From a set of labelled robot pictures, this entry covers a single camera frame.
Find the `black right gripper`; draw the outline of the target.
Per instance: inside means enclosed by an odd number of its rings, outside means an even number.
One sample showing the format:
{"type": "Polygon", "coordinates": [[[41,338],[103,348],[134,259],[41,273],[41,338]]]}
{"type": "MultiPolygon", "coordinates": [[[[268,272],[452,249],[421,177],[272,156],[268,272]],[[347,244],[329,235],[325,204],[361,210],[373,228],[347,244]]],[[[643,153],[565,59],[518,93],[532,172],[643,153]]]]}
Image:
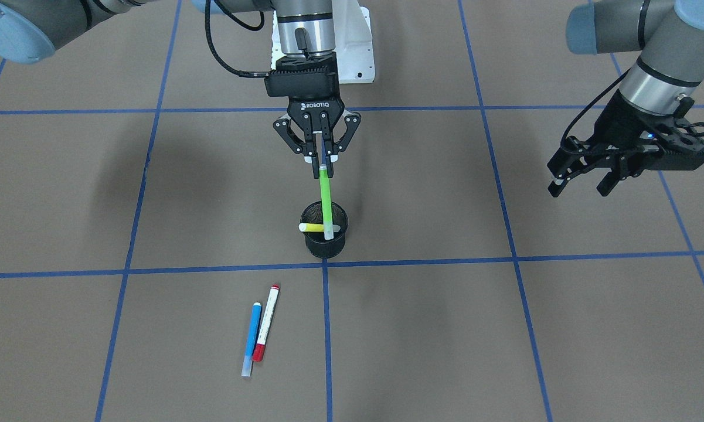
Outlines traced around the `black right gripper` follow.
{"type": "Polygon", "coordinates": [[[341,100],[336,53],[310,57],[280,58],[269,72],[265,86],[271,98],[288,98],[288,114],[273,122],[274,131],[294,154],[302,155],[312,168],[314,179],[320,178],[316,134],[325,140],[325,166],[328,176],[335,176],[335,163],[346,152],[362,123],[362,115],[344,111],[341,100]],[[302,136],[293,130],[293,120],[302,128],[302,136]]]}

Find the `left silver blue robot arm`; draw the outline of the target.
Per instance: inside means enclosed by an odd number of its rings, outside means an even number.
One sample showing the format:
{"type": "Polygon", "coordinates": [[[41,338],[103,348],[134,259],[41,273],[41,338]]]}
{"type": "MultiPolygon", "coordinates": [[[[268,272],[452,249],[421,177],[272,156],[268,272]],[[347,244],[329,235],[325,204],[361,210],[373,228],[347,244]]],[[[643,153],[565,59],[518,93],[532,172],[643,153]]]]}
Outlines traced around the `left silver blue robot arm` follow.
{"type": "Polygon", "coordinates": [[[596,168],[607,196],[644,171],[694,171],[704,163],[704,122],[689,122],[693,93],[704,80],[704,1],[598,1],[579,5],[566,24],[577,55],[638,52],[608,88],[611,98],[585,141],[563,133],[548,161],[548,192],[558,197],[575,177],[596,168]]]}

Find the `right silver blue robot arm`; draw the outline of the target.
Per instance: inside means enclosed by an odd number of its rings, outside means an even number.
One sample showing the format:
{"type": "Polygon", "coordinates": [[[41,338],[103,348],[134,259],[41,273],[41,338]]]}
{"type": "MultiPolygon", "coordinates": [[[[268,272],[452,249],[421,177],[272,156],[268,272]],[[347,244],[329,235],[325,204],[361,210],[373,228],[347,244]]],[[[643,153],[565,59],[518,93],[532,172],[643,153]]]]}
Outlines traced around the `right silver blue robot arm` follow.
{"type": "MultiPolygon", "coordinates": [[[[0,57],[37,64],[81,39],[92,52],[149,42],[163,1],[0,1],[0,57]]],[[[344,83],[374,79],[368,10],[357,1],[194,1],[205,43],[230,74],[262,80],[271,98],[288,101],[274,131],[304,157],[314,178],[331,178],[362,122],[341,94],[344,83]],[[274,55],[268,70],[239,70],[213,42],[212,17],[247,31],[272,27],[274,55]]]]}

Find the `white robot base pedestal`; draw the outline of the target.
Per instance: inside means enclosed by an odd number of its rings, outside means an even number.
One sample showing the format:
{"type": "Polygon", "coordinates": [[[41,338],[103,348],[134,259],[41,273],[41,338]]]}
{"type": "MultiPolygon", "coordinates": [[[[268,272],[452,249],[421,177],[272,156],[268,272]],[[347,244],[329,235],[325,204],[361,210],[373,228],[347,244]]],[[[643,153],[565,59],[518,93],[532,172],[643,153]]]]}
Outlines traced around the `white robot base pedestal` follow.
{"type": "Polygon", "coordinates": [[[373,83],[373,37],[367,8],[357,1],[273,1],[271,68],[287,56],[336,54],[340,83],[373,83]]]}

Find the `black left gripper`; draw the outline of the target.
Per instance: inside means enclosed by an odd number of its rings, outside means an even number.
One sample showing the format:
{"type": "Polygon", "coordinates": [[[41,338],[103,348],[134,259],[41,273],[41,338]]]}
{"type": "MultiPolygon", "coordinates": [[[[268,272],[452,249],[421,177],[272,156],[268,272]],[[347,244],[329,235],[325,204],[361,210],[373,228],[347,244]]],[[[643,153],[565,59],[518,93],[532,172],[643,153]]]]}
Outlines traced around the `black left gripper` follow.
{"type": "Polygon", "coordinates": [[[607,197],[619,182],[644,171],[674,170],[674,118],[639,110],[616,90],[594,124],[587,142],[575,136],[561,141],[548,161],[553,175],[548,192],[558,198],[569,182],[592,170],[606,169],[597,185],[607,197]]]}

